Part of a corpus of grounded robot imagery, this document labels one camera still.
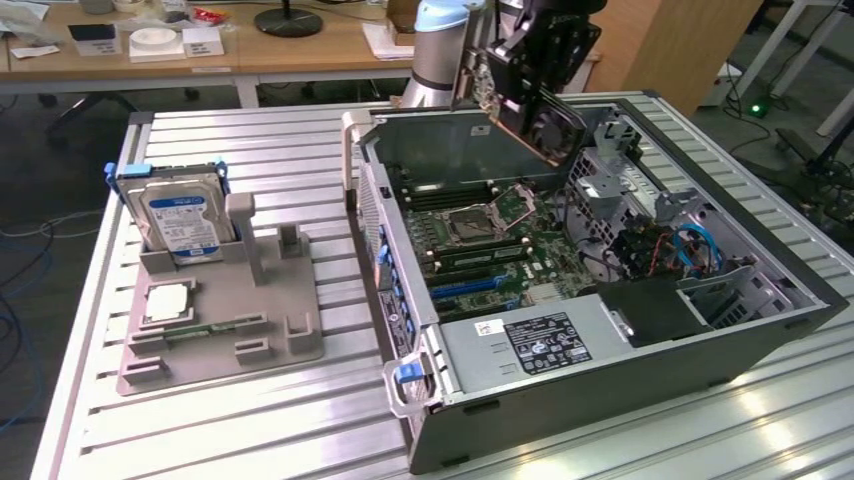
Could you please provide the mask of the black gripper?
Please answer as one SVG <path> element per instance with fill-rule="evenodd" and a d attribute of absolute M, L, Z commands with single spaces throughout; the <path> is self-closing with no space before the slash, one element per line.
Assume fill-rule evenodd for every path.
<path fill-rule="evenodd" d="M 603 1 L 500 1 L 499 38 L 487 47 L 495 92 L 531 100 L 560 91 L 575 75 L 601 29 L 589 22 Z"/>

